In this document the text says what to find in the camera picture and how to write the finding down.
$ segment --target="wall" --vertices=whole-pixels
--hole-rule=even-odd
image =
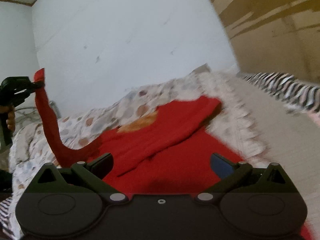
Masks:
[[[320,0],[211,0],[243,72],[320,82]]]
[[[209,0],[38,0],[33,29],[62,115],[112,105],[126,89],[204,63],[237,69]]]
[[[31,7],[0,2],[0,82],[8,76],[32,78],[38,69]],[[33,97],[24,105],[34,105]]]

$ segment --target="zebra striped blanket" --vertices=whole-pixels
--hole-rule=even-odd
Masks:
[[[8,210],[11,202],[12,202],[12,197],[9,197],[6,200],[0,202],[0,223],[2,225],[2,231],[11,239],[15,240],[16,238],[14,237],[12,231],[8,227],[8,224],[9,224]]]
[[[320,111],[320,87],[306,85],[289,73],[258,73],[245,75],[244,80],[269,95],[303,110]]]

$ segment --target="finger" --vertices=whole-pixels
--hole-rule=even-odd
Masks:
[[[7,125],[13,125],[16,123],[14,119],[8,119],[6,122],[7,122]]]
[[[8,125],[8,129],[12,132],[14,132],[14,130],[16,129],[15,125]]]
[[[10,109],[8,106],[0,106],[0,114],[9,112]]]
[[[9,112],[8,113],[8,118],[12,118],[12,119],[14,119],[15,118],[15,113],[14,112]]]

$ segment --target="human hand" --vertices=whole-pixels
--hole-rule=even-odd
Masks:
[[[0,106],[0,114],[8,113],[7,125],[8,129],[14,132],[16,129],[16,121],[13,106]]]

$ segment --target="red towel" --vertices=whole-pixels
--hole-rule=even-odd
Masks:
[[[44,69],[36,72],[34,80],[44,81]],[[77,161],[89,162],[111,152],[115,166],[103,180],[129,195],[197,194],[220,180],[210,168],[212,153],[233,162],[242,160],[200,127],[203,120],[220,109],[220,101],[215,98],[172,101],[158,107],[157,119],[150,126],[130,133],[105,131],[79,150],[69,149],[61,142],[44,88],[36,90],[36,106],[47,141],[62,167]],[[306,227],[301,234],[306,240],[312,239]]]

